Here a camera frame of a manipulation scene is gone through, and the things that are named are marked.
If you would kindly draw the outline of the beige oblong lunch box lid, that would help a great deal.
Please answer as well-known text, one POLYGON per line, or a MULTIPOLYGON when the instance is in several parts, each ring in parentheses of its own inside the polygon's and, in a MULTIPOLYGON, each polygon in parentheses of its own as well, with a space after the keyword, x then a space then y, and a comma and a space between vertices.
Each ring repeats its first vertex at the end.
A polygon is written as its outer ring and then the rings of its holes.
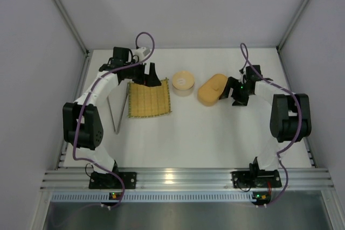
POLYGON ((224 74, 215 74, 206 83, 204 83, 197 92, 199 95, 217 95, 221 96, 227 83, 227 76, 224 74))

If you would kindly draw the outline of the beige oblong lunch box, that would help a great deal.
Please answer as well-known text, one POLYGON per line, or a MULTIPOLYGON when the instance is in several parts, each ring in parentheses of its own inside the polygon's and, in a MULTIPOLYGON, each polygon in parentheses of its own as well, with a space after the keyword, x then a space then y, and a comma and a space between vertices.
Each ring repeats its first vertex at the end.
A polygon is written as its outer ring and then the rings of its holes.
POLYGON ((219 96, 215 95, 199 95, 199 102, 207 107, 214 106, 219 101, 219 96))

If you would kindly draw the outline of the round beige lid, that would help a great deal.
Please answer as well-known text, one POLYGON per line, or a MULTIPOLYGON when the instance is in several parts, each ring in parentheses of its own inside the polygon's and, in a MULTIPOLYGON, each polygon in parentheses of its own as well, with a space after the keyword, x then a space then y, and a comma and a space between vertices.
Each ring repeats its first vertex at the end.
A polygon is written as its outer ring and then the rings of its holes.
POLYGON ((195 84, 194 75, 189 71, 179 71, 172 77, 172 85, 178 90, 188 90, 195 84))

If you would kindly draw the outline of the round metal bowl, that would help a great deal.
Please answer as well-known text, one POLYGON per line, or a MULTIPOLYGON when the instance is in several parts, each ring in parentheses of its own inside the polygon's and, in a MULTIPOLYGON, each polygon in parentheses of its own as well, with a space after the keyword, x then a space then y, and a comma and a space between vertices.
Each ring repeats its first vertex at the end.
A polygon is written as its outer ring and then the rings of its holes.
POLYGON ((194 90, 195 81, 185 78, 178 78, 172 81, 173 92, 178 96, 189 96, 194 90))

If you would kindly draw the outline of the metal tongs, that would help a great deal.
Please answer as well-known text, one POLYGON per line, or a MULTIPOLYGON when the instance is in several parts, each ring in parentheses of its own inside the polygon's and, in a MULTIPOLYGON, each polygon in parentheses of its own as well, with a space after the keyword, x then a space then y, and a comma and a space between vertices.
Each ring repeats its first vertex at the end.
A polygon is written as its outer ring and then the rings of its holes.
POLYGON ((128 97, 127 83, 121 83, 111 91, 107 97, 114 132, 116 135, 120 132, 121 122, 125 111, 128 97))

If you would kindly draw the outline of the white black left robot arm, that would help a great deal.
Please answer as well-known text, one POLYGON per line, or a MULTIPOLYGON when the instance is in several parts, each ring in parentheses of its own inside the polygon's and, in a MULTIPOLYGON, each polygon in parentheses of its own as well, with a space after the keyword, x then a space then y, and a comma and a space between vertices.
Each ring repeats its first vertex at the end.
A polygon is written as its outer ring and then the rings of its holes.
POLYGON ((75 161, 91 163, 96 176, 120 178, 116 161, 102 143, 104 128, 98 107, 125 80, 146 87, 160 86, 155 64, 146 64, 153 52, 154 48, 148 47, 137 47, 134 51, 114 47, 113 55, 100 66, 88 89, 63 106, 64 140, 72 144, 72 157, 75 161))

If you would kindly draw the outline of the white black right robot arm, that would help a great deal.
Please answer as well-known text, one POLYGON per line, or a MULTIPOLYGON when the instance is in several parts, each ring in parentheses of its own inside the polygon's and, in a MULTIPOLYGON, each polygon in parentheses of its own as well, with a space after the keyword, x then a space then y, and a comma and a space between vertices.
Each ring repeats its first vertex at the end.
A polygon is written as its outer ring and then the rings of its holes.
POLYGON ((297 94, 276 84, 261 74, 260 66, 247 66, 240 70, 242 78, 229 77, 220 99, 232 97, 233 106, 247 106, 255 95, 271 106, 270 133, 273 141, 250 163, 251 177, 273 176, 282 155, 309 136, 312 131, 311 111, 307 94, 297 94))

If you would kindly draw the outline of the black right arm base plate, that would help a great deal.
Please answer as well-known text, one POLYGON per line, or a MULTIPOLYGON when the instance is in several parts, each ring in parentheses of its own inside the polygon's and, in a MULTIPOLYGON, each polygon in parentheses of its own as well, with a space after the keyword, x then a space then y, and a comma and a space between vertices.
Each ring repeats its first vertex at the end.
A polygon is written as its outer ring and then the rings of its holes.
POLYGON ((268 184, 270 184, 272 188, 282 187, 278 170, 260 170, 257 173, 250 171, 235 171, 231 174, 235 188, 268 188, 268 184))

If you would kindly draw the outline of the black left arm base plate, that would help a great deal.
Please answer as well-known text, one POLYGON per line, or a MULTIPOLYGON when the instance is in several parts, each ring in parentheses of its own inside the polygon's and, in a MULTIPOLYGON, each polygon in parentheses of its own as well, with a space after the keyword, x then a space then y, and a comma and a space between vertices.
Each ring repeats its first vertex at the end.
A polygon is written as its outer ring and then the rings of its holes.
MULTIPOLYGON (((136 172, 119 172, 118 176, 122 180, 125 189, 136 189, 136 172)), ((92 190, 122 189, 122 185, 112 174, 92 172, 88 188, 92 190)))

